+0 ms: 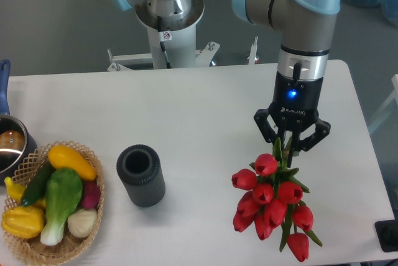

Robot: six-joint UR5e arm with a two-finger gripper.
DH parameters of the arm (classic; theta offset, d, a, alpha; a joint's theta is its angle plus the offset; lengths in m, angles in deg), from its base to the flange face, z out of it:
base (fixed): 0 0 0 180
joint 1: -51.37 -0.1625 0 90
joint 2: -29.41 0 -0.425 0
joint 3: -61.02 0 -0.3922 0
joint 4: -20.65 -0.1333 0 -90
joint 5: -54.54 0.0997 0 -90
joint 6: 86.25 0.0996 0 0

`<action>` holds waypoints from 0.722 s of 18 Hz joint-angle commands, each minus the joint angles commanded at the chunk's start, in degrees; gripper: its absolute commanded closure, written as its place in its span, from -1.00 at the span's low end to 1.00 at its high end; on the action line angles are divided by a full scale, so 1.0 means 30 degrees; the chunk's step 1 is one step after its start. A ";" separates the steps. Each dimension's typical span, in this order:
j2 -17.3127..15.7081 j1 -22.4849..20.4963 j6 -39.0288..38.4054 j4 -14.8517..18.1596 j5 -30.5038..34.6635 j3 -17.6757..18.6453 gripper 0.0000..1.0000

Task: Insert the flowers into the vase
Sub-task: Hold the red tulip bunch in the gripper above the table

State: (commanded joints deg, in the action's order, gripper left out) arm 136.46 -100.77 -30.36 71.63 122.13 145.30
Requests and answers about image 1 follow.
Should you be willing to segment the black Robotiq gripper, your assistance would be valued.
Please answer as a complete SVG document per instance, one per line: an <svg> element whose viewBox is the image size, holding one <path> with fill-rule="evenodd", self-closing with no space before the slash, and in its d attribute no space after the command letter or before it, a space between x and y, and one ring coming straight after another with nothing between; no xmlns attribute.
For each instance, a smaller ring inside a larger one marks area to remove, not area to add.
<svg viewBox="0 0 398 266"><path fill-rule="evenodd" d="M276 74L273 100L269 109L258 109L254 114L264 140L272 145L278 137L284 141L284 135L273 130L268 117L278 128L284 127L291 131L298 119L302 121L301 130L315 124L315 132L300 140L300 134L292 139L291 157L298 156L301 151L308 152L321 140L329 135L331 124L318 119L318 102L322 90L323 78L314 81L294 81L281 73Z"/></svg>

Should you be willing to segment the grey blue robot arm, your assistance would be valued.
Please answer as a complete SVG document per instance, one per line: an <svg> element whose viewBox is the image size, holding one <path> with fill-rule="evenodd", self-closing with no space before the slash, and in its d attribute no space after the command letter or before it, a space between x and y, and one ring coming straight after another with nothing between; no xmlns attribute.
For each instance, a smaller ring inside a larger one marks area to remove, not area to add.
<svg viewBox="0 0 398 266"><path fill-rule="evenodd" d="M204 58L196 53L203 0L112 2L136 11L147 29L154 68L197 67ZM273 100L254 119L264 139L280 142L291 162L330 133L317 106L340 0L232 0L232 7L240 19L282 33Z"/></svg>

